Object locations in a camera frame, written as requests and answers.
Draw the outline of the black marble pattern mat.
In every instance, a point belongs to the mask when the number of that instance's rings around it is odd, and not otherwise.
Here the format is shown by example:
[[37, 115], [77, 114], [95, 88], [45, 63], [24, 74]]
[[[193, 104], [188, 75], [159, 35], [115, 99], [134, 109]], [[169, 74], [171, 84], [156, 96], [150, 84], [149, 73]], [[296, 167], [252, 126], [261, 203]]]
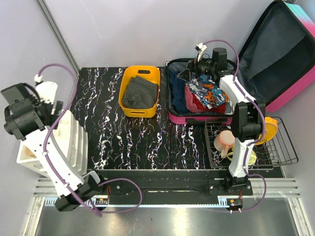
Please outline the black marble pattern mat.
[[167, 111], [167, 79], [160, 68], [160, 92], [153, 118], [129, 118], [119, 106], [123, 67], [80, 71], [75, 118], [88, 133], [88, 168], [96, 170], [210, 168], [202, 125], [178, 125]]

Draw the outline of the white compartment organizer box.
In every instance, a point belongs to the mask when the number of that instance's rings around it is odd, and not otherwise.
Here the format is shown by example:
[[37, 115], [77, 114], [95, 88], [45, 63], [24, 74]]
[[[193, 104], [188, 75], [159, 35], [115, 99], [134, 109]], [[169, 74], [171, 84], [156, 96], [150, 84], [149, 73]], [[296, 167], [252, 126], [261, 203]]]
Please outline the white compartment organizer box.
[[[62, 153], [70, 165], [80, 175], [85, 175], [88, 165], [88, 134], [71, 111], [67, 111], [59, 121], [58, 128], [53, 135]], [[20, 143], [16, 162], [44, 177], [47, 172], [42, 167], [33, 151]]]

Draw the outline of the colourful patterned cloth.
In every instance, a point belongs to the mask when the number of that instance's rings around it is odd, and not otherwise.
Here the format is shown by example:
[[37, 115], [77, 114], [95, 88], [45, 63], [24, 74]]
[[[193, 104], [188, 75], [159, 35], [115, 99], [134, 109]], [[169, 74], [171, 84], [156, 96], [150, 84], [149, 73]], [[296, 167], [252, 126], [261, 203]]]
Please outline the colourful patterned cloth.
[[218, 108], [230, 101], [227, 94], [211, 80], [210, 75], [202, 74], [186, 85], [204, 108]]

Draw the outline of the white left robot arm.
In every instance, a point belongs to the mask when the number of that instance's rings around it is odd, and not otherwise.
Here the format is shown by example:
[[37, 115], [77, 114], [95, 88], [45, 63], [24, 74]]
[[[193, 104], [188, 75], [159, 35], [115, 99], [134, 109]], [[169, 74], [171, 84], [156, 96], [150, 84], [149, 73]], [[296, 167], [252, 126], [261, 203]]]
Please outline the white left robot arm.
[[21, 142], [19, 164], [51, 179], [59, 211], [72, 211], [106, 190], [96, 171], [87, 170], [88, 134], [63, 103], [58, 85], [18, 83], [1, 90], [8, 102], [4, 129]]

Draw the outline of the aluminium slotted rail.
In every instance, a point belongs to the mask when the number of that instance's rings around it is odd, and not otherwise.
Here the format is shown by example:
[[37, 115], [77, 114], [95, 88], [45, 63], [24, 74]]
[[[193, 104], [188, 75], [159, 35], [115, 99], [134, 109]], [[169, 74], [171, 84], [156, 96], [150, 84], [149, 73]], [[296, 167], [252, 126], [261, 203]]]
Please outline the aluminium slotted rail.
[[192, 208], [225, 208], [231, 200], [252, 198], [259, 202], [262, 198], [299, 198], [300, 193], [292, 178], [251, 178], [250, 184], [235, 193], [226, 193], [219, 184], [214, 183], [192, 189], [142, 189], [126, 181], [112, 183], [111, 192], [95, 195], [86, 202], [97, 207], [192, 207]]

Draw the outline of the grey polka dot cloth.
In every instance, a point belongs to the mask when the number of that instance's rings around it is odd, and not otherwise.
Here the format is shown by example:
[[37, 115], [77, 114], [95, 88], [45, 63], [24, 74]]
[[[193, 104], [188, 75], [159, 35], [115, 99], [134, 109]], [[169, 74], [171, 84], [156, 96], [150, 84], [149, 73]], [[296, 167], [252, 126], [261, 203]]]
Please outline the grey polka dot cloth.
[[122, 104], [128, 109], [150, 109], [158, 100], [159, 85], [142, 77], [132, 77], [126, 87]]

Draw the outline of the pink plastic cup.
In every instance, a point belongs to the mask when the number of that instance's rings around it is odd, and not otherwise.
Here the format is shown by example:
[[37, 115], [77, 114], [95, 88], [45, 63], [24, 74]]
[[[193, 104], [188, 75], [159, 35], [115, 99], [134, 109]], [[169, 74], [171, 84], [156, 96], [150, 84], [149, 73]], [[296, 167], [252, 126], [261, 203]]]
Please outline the pink plastic cup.
[[214, 147], [220, 152], [221, 158], [226, 158], [228, 151], [234, 146], [235, 137], [230, 130], [220, 132], [214, 139]]

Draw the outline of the orange plastic basket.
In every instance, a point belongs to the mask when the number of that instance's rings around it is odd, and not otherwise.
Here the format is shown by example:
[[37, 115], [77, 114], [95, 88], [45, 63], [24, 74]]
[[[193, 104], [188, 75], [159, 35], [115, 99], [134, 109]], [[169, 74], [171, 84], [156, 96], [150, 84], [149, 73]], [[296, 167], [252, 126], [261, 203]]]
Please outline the orange plastic basket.
[[124, 114], [128, 117], [132, 118], [152, 118], [156, 114], [157, 104], [158, 104], [158, 97], [157, 102], [155, 105], [150, 109], [128, 109], [123, 106], [122, 98], [125, 93], [126, 87], [129, 84], [132, 77], [142, 77], [152, 83], [158, 84], [160, 89], [160, 71], [157, 67], [148, 66], [148, 65], [135, 65], [128, 67], [122, 78], [120, 91], [119, 91], [119, 105], [122, 108]]

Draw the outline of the yellow-green plastic cup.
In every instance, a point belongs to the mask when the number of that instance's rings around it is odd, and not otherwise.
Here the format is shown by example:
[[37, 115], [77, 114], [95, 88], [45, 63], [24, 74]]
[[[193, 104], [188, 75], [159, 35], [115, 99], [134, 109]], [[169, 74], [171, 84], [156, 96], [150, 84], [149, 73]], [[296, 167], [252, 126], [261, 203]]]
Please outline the yellow-green plastic cup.
[[[227, 154], [226, 158], [227, 158], [228, 160], [232, 161], [233, 153], [234, 153], [233, 150], [230, 151], [230, 152]], [[249, 165], [250, 165], [250, 166], [251, 166], [251, 165], [254, 165], [254, 164], [256, 163], [256, 160], [257, 160], [257, 156], [256, 156], [255, 152], [252, 150], [251, 155], [250, 155], [250, 159], [249, 159]]]

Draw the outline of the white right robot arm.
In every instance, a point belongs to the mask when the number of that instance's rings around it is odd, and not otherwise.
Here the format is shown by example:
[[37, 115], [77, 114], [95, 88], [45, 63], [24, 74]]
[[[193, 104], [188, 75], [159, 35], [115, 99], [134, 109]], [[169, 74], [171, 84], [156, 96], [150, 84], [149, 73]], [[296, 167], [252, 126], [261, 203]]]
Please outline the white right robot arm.
[[192, 76], [208, 75], [222, 89], [234, 106], [231, 121], [234, 152], [232, 161], [224, 177], [223, 188], [229, 195], [239, 193], [247, 187], [249, 181], [249, 159], [254, 144], [261, 141], [265, 133], [265, 103], [256, 101], [237, 79], [237, 72], [227, 67], [227, 50], [214, 48], [211, 62], [202, 59], [206, 45], [196, 45], [197, 56], [188, 63], [179, 77], [191, 81]]

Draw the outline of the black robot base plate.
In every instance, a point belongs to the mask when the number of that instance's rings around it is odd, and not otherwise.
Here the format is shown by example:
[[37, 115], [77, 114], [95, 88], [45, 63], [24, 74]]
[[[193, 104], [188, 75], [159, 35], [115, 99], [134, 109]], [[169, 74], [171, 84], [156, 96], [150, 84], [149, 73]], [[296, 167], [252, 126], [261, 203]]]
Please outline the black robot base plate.
[[211, 196], [251, 196], [253, 190], [248, 177], [242, 177], [236, 184], [228, 171], [215, 170], [101, 170], [95, 171], [96, 180], [86, 175], [79, 186], [84, 196], [94, 196], [106, 190], [114, 181], [126, 181], [141, 191], [196, 191]]

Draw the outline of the navy blue garment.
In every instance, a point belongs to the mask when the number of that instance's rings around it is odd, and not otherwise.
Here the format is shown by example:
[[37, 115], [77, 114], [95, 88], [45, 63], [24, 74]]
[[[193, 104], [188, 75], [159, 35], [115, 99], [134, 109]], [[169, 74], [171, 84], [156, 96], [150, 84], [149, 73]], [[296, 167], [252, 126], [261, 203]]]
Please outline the navy blue garment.
[[169, 72], [169, 85], [171, 89], [171, 104], [179, 114], [188, 114], [189, 110], [186, 106], [185, 85], [184, 80], [179, 79], [179, 72]]

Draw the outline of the pink ribbed garment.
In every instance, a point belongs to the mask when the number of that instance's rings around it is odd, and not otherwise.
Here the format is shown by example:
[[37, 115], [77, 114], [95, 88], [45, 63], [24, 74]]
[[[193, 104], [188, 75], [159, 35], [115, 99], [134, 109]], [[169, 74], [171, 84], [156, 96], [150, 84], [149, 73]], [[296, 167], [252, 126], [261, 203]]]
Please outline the pink ribbed garment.
[[197, 105], [193, 101], [193, 94], [191, 93], [189, 86], [185, 85], [185, 100], [186, 100], [186, 107], [192, 113], [200, 113], [203, 110], [198, 108]]

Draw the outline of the teal and pink kids suitcase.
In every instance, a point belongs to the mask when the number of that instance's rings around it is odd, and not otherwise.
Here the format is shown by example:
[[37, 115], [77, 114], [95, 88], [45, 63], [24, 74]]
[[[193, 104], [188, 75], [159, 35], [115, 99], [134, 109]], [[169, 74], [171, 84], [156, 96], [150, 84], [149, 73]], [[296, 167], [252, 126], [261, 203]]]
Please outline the teal and pink kids suitcase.
[[315, 79], [315, 24], [298, 5], [273, 1], [228, 68], [246, 91], [275, 112]]

